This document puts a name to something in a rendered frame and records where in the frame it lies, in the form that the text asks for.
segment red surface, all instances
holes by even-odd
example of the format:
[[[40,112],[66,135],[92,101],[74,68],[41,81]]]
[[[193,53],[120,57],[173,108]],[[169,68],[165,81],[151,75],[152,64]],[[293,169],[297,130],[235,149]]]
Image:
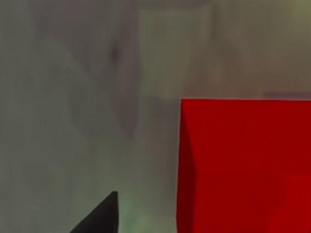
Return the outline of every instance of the red surface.
[[[310,233],[311,102],[182,100],[178,233]]]

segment black object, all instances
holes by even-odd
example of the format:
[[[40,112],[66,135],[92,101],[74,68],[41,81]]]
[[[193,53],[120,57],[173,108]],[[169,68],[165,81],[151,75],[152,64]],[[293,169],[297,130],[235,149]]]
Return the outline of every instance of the black object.
[[[118,233],[118,193],[112,192],[70,233]]]

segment red block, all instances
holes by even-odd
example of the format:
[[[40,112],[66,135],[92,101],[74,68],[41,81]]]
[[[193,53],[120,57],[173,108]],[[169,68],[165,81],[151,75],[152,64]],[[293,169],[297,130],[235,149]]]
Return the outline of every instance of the red block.
[[[182,100],[178,233],[310,233],[311,102]]]

